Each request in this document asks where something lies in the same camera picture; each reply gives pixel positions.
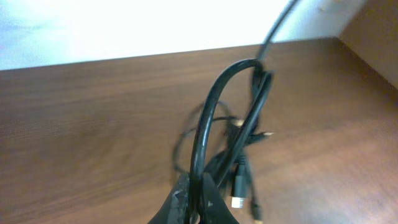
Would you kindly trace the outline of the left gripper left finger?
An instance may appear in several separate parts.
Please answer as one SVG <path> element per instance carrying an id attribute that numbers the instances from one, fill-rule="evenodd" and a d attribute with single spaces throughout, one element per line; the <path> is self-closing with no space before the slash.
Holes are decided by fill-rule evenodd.
<path id="1" fill-rule="evenodd" d="M 190 177 L 188 173 L 180 175 L 164 204 L 149 224 L 184 224 L 189 204 Z"/>

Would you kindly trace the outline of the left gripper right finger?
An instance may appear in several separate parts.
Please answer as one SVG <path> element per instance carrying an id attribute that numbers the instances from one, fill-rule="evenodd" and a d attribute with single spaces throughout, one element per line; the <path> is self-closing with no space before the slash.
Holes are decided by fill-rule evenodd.
<path id="1" fill-rule="evenodd" d="M 198 206 L 200 224 L 238 224 L 209 173 L 203 174 Z"/>

